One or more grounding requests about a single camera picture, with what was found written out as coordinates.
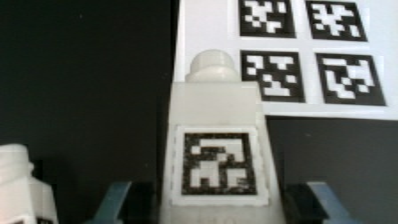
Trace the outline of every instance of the white plastic block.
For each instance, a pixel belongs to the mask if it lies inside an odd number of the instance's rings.
[[[212,54],[203,64],[233,69]],[[173,84],[162,224],[285,224],[258,83],[192,67]]]
[[[0,146],[0,223],[57,224],[52,187],[30,176],[25,146]]]

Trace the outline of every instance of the white plastic part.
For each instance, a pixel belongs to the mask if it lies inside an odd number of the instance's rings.
[[[0,146],[0,223],[57,224],[52,187],[32,176],[27,147]]]
[[[219,50],[205,51],[190,64],[189,82],[240,82],[233,59]]]
[[[285,224],[258,83],[197,75],[233,67],[208,53],[173,84],[160,223]]]

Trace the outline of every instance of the black surface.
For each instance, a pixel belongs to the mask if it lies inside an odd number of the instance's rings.
[[[62,224],[112,181],[158,184],[171,42],[169,1],[0,1],[0,144],[29,146]]]
[[[325,181],[352,218],[398,220],[398,122],[269,117],[281,186]]]

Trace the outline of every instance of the black and white square marker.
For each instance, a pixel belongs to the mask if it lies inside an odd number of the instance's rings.
[[[316,54],[325,103],[386,106],[373,58]]]
[[[295,38],[290,0],[240,0],[240,36]]]
[[[178,127],[174,205],[269,204],[260,138],[253,126]]]
[[[354,2],[308,1],[313,38],[366,41],[366,34]]]
[[[183,195],[256,195],[247,133],[187,133]]]
[[[306,102],[299,53],[242,51],[242,80],[258,81],[263,101]]]

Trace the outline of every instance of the marker on block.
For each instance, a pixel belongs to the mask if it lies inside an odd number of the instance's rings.
[[[162,224],[285,224],[256,82],[205,51],[173,84]]]
[[[0,223],[57,224],[52,187],[30,175],[27,147],[0,146]]]

